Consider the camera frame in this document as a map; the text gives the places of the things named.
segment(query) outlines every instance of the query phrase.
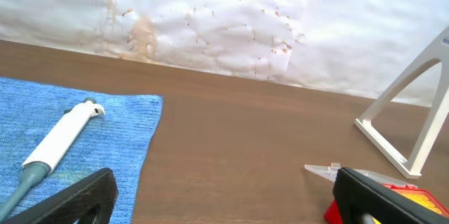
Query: white wall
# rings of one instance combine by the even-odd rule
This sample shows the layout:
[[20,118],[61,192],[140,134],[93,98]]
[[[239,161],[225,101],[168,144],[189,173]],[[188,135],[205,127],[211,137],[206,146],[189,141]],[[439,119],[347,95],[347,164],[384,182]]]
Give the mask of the white wall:
[[0,39],[370,98],[448,25],[449,0],[0,0]]

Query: white backdrop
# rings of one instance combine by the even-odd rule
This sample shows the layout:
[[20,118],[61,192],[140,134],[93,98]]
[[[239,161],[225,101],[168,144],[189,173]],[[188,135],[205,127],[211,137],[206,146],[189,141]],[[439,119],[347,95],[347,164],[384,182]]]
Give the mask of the white backdrop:
[[0,0],[0,39],[369,98],[448,25],[449,0]]

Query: blue cloth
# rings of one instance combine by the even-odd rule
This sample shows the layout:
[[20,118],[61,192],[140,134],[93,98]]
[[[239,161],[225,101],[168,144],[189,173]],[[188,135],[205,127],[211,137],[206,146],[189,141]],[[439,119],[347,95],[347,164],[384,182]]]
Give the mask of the blue cloth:
[[162,113],[157,95],[108,95],[0,77],[0,204],[18,186],[22,163],[64,110],[92,97],[106,111],[92,118],[57,168],[33,187],[10,216],[98,169],[113,170],[119,189],[110,223],[130,223],[140,171]]

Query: clear plastic lid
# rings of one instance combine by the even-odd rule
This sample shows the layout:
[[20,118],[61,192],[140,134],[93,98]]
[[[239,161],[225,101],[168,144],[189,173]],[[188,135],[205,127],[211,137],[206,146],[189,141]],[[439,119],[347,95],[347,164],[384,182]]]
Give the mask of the clear plastic lid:
[[[333,183],[335,182],[335,179],[337,178],[337,172],[338,169],[341,168],[340,163],[331,163],[330,166],[317,166],[317,165],[304,165],[304,167],[306,168],[306,170],[311,171],[313,173],[315,173],[316,175],[323,177],[327,180],[332,181]],[[365,170],[359,170],[359,169],[355,169],[355,171],[358,171],[359,173],[373,179],[374,181],[381,183],[381,184],[391,184],[391,185],[396,185],[396,186],[401,186],[401,187],[405,187],[406,185],[408,186],[413,186],[416,187],[416,185],[395,179],[395,178],[391,178],[389,176],[385,176],[379,173],[376,173],[374,171],[365,171]]]

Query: wooden table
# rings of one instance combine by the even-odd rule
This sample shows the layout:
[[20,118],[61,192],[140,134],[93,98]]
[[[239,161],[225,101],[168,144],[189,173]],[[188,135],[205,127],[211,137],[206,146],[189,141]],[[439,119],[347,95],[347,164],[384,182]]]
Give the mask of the wooden table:
[[[305,164],[402,175],[355,127],[372,100],[0,41],[0,75],[164,96],[133,223],[324,223],[332,183]],[[428,109],[392,103],[374,125],[410,154]],[[446,124],[419,180],[449,206]]]

